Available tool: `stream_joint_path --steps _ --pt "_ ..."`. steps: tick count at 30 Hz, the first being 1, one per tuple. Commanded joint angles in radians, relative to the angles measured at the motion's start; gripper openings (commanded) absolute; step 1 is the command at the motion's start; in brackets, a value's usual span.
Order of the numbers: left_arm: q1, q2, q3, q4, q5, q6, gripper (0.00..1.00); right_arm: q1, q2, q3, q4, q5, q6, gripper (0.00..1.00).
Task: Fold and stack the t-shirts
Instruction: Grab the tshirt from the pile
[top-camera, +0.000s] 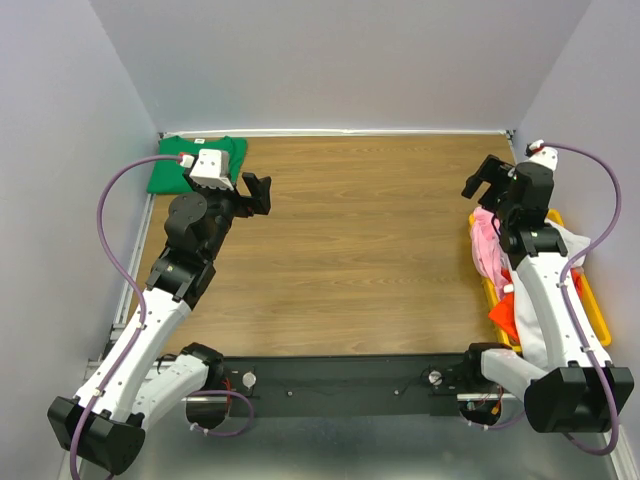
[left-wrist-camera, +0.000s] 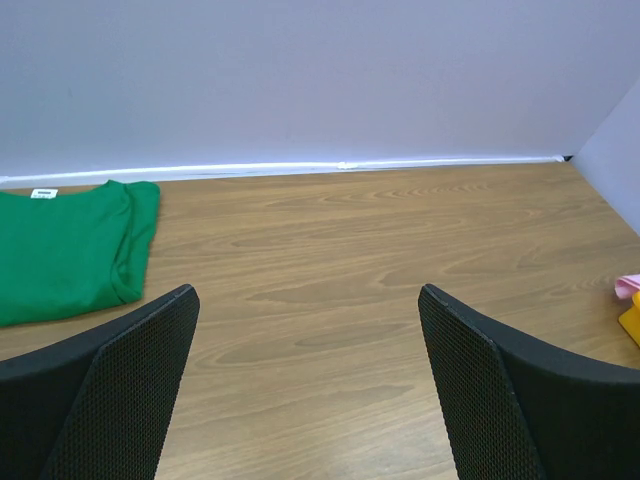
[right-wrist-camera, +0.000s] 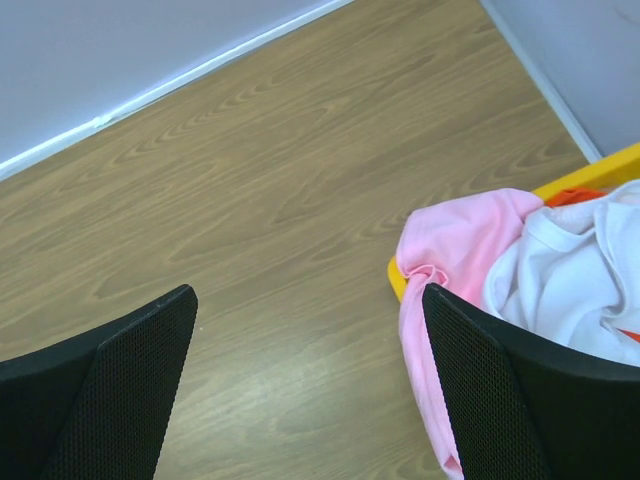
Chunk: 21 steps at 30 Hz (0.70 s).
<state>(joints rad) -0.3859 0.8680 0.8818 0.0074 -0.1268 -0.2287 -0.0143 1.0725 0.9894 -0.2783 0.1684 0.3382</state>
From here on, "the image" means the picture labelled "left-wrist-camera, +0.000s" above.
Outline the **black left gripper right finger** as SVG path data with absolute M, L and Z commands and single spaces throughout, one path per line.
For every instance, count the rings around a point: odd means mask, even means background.
M 638 370 L 551 345 L 432 284 L 418 308 L 458 478 L 638 478 Z

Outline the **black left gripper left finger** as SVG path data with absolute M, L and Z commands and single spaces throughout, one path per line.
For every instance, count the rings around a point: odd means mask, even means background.
M 154 478 L 199 310 L 183 285 L 2 361 L 2 478 Z

